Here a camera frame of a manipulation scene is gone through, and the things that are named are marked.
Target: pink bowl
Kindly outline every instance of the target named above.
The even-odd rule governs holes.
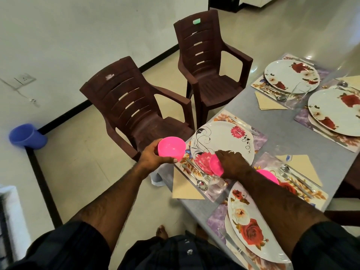
[[[217,176],[221,176],[223,175],[224,173],[224,169],[223,169],[223,166],[221,165],[220,163],[220,160],[218,159],[218,157],[216,156],[216,154],[213,154],[211,157],[210,157],[210,168],[212,170],[212,172],[214,174],[216,174]]]
[[[268,178],[270,181],[274,182],[275,184],[277,184],[277,185],[279,184],[278,179],[271,172],[269,172],[265,169],[258,169],[257,172],[262,174],[263,176],[265,176],[266,178]]]
[[[181,138],[169,136],[162,139],[158,144],[159,156],[171,156],[180,161],[186,150],[186,143]]]

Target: gray table top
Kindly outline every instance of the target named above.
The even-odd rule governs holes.
[[[322,83],[336,77],[341,77],[339,72],[331,73]],[[257,103],[253,87],[248,85],[224,109],[239,117],[244,122],[256,128],[268,137],[268,141],[255,155],[255,163],[264,152],[272,155],[307,154],[323,183],[322,190],[329,199],[324,205],[329,205],[332,197],[349,171],[358,153],[353,153],[342,146],[304,127],[294,120],[307,100],[295,110],[270,110],[261,111]],[[158,171],[170,190],[173,189],[173,165],[162,165]],[[203,227],[216,244],[234,261],[241,264],[236,256],[223,244],[216,234],[208,227],[207,220],[213,211],[229,194],[228,189],[214,202],[210,200],[180,199],[183,206],[192,217]]]

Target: chair backrest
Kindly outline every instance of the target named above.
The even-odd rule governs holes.
[[[161,116],[150,84],[129,56],[106,66],[80,91],[129,139],[144,118],[154,113]]]
[[[180,55],[194,76],[207,71],[219,73],[223,40],[217,10],[190,15],[174,23]]]

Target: blue cup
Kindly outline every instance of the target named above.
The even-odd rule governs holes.
[[[47,143],[47,137],[39,133],[32,124],[22,124],[11,130],[9,134],[11,144],[27,146],[34,150],[41,149]]]

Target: white cabinet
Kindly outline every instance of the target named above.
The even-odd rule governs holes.
[[[245,4],[252,5],[252,6],[258,6],[261,8],[270,1],[272,1],[272,0],[240,0],[239,5],[242,3],[245,3]]]

